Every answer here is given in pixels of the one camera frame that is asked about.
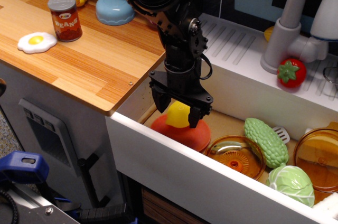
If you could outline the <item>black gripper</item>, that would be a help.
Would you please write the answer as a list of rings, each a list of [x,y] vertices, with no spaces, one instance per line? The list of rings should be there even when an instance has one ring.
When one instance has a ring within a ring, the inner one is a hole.
[[[157,110],[163,113],[171,99],[190,106],[189,127],[196,128],[198,122],[212,110],[213,97],[201,86],[201,67],[184,72],[153,70],[149,73],[150,88]]]

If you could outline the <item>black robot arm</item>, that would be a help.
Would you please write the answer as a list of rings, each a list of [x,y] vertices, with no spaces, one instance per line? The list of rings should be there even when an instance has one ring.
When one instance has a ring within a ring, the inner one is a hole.
[[[190,107],[189,126],[209,115],[213,97],[201,86],[211,77],[201,75],[208,39],[203,36],[199,13],[191,0],[127,0],[132,8],[157,26],[165,49],[164,71],[151,71],[150,87],[158,111],[163,112],[172,99]]]

